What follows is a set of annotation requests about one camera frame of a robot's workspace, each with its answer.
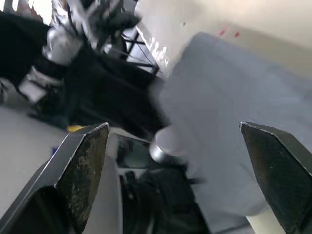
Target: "gray fabric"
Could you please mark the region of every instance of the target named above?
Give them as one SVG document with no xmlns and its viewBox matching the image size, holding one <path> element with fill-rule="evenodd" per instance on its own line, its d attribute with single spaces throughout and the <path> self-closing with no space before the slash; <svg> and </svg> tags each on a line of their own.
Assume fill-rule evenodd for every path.
<svg viewBox="0 0 312 234">
<path fill-rule="evenodd" d="M 312 80 L 204 33 L 186 48 L 158 101 L 187 147 L 189 176 L 206 179 L 194 190 L 215 232 L 267 205 L 241 121 L 290 132 L 312 150 Z"/>
</svg>

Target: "yellow object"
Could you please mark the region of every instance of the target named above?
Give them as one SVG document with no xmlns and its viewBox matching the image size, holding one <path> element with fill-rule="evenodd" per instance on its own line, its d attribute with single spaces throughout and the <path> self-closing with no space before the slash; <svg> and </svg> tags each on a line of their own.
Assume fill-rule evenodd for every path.
<svg viewBox="0 0 312 234">
<path fill-rule="evenodd" d="M 76 132 L 81 128 L 84 128 L 85 126 L 80 126 L 80 125 L 71 125 L 67 127 L 67 131 L 70 133 Z"/>
</svg>

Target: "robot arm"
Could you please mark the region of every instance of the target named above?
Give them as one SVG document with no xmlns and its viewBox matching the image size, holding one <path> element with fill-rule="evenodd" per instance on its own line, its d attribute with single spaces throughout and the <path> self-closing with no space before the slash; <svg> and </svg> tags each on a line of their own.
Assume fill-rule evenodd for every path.
<svg viewBox="0 0 312 234">
<path fill-rule="evenodd" d="M 81 48 L 89 46 L 95 54 L 116 32 L 134 27 L 139 18 L 123 10 L 120 0 L 69 0 L 67 12 L 59 1 L 53 2 L 54 25 L 48 31 L 42 56 L 19 86 L 21 93 L 37 103 L 50 86 L 62 86 L 66 69 Z"/>
</svg>

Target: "black cable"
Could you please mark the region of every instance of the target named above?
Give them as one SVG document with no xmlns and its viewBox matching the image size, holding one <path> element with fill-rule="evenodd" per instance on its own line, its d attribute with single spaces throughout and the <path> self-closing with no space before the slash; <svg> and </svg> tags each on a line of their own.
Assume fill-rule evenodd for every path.
<svg viewBox="0 0 312 234">
<path fill-rule="evenodd" d="M 74 30 L 76 36 L 80 38 L 79 32 L 77 31 L 77 28 L 74 25 L 73 20 L 72 20 L 72 14 L 71 14 L 71 10 L 70 10 L 69 4 L 67 4 L 66 10 L 67 10 L 67 17 L 68 17 L 68 20 L 69 20 L 69 24 L 72 27 L 72 29 Z"/>
<path fill-rule="evenodd" d="M 150 60 L 148 59 L 147 55 L 144 53 L 144 51 L 143 51 L 143 49 L 141 48 L 141 46 L 140 46 L 138 43 L 135 43 L 135 44 L 138 45 L 138 47 L 140 48 L 140 50 L 141 50 L 141 52 L 143 53 L 143 55 L 145 56 L 145 58 L 146 58 L 151 64 L 153 64 L 153 62 L 150 61 Z"/>
</svg>

